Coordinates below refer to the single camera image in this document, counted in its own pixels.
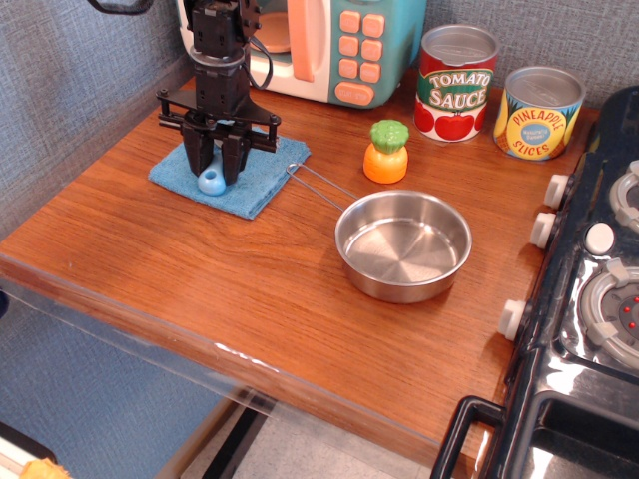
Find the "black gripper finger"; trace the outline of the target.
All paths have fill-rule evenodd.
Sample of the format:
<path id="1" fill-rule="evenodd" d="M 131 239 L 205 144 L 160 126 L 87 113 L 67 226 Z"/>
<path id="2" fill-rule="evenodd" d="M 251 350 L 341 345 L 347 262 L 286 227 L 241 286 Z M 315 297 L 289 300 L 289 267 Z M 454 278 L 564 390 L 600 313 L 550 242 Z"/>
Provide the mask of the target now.
<path id="1" fill-rule="evenodd" d="M 233 185 L 246 165 L 251 144 L 248 139 L 229 136 L 222 140 L 223 173 L 227 186 Z"/>
<path id="2" fill-rule="evenodd" d="M 213 161 L 215 139 L 206 126 L 184 123 L 182 136 L 191 172 L 199 176 Z"/>

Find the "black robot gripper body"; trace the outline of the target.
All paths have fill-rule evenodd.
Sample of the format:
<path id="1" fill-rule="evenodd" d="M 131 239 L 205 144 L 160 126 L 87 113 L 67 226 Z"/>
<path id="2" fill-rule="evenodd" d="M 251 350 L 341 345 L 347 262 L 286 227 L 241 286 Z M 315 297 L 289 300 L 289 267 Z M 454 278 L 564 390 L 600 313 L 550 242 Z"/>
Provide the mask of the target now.
<path id="1" fill-rule="evenodd" d="M 180 130 L 191 123 L 210 138 L 222 140 L 236 135 L 250 148 L 274 152 L 282 120 L 251 99 L 251 54 L 236 52 L 216 58 L 192 52 L 190 57 L 196 89 L 158 91 L 160 124 Z"/>

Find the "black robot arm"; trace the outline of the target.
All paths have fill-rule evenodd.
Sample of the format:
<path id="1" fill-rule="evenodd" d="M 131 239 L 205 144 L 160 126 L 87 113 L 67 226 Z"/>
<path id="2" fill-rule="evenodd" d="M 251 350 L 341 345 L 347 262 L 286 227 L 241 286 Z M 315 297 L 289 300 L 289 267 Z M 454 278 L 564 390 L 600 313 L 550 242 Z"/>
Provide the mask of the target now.
<path id="1" fill-rule="evenodd" d="M 190 169 L 196 176 L 214 159 L 220 143 L 227 185 L 244 170 L 250 150 L 273 153 L 281 118 L 257 105 L 250 89 L 258 84 L 250 72 L 251 47 L 261 7 L 255 1 L 186 1 L 189 50 L 195 72 L 193 91 L 161 90 L 160 124 L 183 136 Z"/>

